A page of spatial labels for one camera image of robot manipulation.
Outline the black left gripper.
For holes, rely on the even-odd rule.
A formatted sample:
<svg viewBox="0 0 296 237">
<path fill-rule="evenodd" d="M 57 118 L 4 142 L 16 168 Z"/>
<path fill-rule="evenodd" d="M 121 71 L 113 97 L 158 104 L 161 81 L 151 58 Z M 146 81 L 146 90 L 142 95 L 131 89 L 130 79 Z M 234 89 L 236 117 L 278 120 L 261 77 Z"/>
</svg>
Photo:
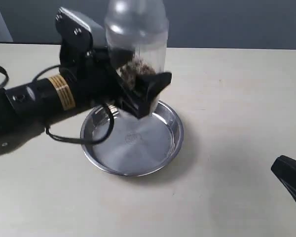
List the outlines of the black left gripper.
<svg viewBox="0 0 296 237">
<path fill-rule="evenodd" d="M 107 46 L 94 46 L 81 52 L 63 41 L 60 49 L 59 72 L 68 83 L 75 107 L 59 113 L 59 116 L 75 116 L 102 102 L 113 104 L 138 119 L 152 114 L 160 93 L 171 83 L 172 73 L 136 75 L 133 92 L 123 84 L 116 69 L 132 61 L 134 51 Z"/>
</svg>

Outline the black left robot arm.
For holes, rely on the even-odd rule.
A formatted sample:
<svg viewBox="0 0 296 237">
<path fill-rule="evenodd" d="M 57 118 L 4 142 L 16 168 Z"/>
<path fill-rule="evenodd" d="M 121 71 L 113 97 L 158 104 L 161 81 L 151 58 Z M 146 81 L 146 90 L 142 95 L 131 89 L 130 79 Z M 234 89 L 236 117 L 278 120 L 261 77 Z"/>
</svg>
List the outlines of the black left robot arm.
<svg viewBox="0 0 296 237">
<path fill-rule="evenodd" d="M 10 89 L 0 84 L 0 155 L 8 154 L 29 140 L 50 134 L 50 127 L 95 106 L 102 106 L 109 117 L 107 132 L 96 140 L 51 135 L 64 143 L 98 145 L 112 133 L 114 120 L 110 106 L 137 119 L 154 110 L 157 98 L 170 83 L 170 72 L 135 73 L 133 83 L 124 80 L 117 68 L 131 61 L 129 50 L 117 51 L 117 64 L 107 47 L 80 51 L 62 42 L 59 73 L 43 78 L 38 74 L 30 83 Z"/>
</svg>

